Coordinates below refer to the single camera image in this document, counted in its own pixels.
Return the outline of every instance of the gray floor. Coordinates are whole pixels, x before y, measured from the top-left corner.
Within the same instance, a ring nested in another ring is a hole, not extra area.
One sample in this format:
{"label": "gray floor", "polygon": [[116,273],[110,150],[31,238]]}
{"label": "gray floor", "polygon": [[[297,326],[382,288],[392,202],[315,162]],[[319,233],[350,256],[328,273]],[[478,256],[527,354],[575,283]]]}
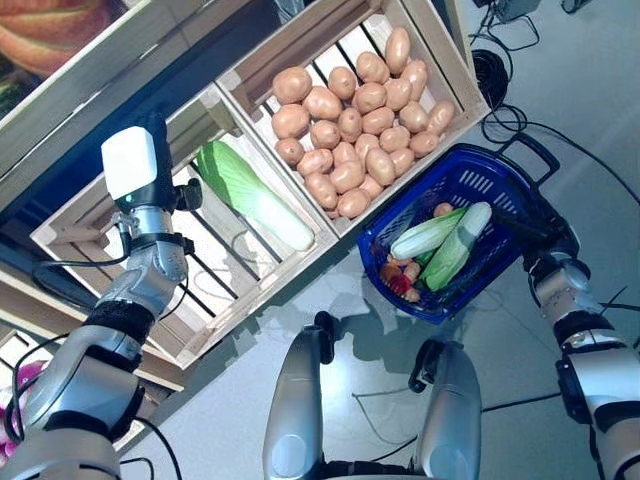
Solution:
{"label": "gray floor", "polygon": [[[468,3],[470,26],[483,11]],[[544,0],[532,15],[541,43],[514,54],[515,77],[507,101],[531,120],[557,127],[621,172],[640,190],[637,132],[640,90],[635,0],[593,0],[575,16],[559,0]],[[526,42],[521,24],[504,27],[511,45]],[[582,239],[582,258],[593,272],[598,298],[639,298],[638,209],[590,160],[552,137],[531,130],[558,156],[562,172],[543,193],[570,220]],[[465,141],[484,144],[479,133]],[[513,158],[533,167],[524,149]],[[404,391],[362,399],[367,424],[353,393],[384,392],[406,385],[413,356],[433,334],[454,336],[472,357],[485,406],[557,391],[552,334],[529,297],[519,262],[443,328],[393,309],[363,278],[356,250],[338,250],[335,265],[294,285],[258,318],[247,320],[210,353],[187,391],[163,406],[159,420],[180,459],[185,478],[262,477],[261,446],[275,380],[289,343],[320,309],[341,319],[344,338],[336,360],[322,368],[325,451],[329,459],[368,459],[392,450],[417,432],[428,393]],[[627,339],[640,334],[637,314],[611,311]],[[596,479],[587,430],[552,399],[483,415],[481,479]],[[389,459],[404,463],[411,449]],[[130,456],[145,455],[159,479],[174,473],[161,444],[146,437]],[[124,478],[146,478],[143,466],[125,467]]]}

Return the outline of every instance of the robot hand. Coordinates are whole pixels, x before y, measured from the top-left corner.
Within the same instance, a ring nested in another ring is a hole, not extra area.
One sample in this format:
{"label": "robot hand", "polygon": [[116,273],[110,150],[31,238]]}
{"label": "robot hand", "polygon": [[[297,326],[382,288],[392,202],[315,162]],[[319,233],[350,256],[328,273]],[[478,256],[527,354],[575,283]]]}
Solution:
{"label": "robot hand", "polygon": [[162,117],[116,133],[102,155],[130,258],[38,378],[23,411],[25,440],[0,479],[120,478],[112,442],[128,431],[144,395],[133,371],[187,275],[193,244],[173,232],[171,214],[198,208],[202,194],[197,180],[173,186]]}
{"label": "robot hand", "polygon": [[574,232],[549,204],[547,209],[552,228],[525,253],[524,268],[562,352],[556,370],[567,413],[591,425],[601,478],[640,479],[640,358],[593,298]]}

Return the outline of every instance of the orange pumpkin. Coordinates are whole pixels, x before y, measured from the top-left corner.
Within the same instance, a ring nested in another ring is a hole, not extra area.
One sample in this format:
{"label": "orange pumpkin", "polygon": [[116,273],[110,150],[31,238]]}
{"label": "orange pumpkin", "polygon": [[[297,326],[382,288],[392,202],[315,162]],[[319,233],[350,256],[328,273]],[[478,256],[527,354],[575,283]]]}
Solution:
{"label": "orange pumpkin", "polygon": [[110,23],[107,0],[0,0],[0,51],[47,77]]}

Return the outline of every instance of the pile of potatoes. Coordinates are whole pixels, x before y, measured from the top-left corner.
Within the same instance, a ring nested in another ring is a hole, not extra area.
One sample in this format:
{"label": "pile of potatoes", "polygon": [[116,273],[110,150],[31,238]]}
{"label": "pile of potatoes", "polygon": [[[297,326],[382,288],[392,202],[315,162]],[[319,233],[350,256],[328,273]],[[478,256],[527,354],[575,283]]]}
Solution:
{"label": "pile of potatoes", "polygon": [[[427,65],[411,60],[409,50],[407,31],[395,28],[386,44],[386,63],[374,53],[360,54],[359,88],[345,67],[331,71],[328,88],[312,86],[302,67],[287,68],[273,79],[281,105],[272,117],[276,151],[304,177],[331,218],[364,212],[416,159],[435,150],[454,116],[448,100],[429,112],[418,103]],[[309,152],[299,141],[307,131],[315,147]]]}

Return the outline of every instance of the mesh basket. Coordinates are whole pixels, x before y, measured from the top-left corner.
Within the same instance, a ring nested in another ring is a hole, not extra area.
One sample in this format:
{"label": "mesh basket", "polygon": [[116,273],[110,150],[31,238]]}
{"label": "mesh basket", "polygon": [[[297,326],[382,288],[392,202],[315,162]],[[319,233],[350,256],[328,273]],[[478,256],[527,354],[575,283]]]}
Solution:
{"label": "mesh basket", "polygon": [[[513,142],[520,141],[549,166],[538,181],[504,157]],[[420,301],[409,303],[386,287],[378,272],[387,262],[391,244],[407,229],[433,217],[441,202],[456,208],[475,202],[516,216],[520,221],[539,218],[538,186],[559,168],[558,161],[542,145],[524,134],[516,135],[498,152],[459,144],[449,149],[428,171],[416,178],[393,204],[380,212],[358,238],[365,271],[375,287],[396,307],[430,323],[441,323],[466,305],[522,253],[522,238],[493,220],[478,237],[469,260],[447,287],[431,292],[420,289]]]}

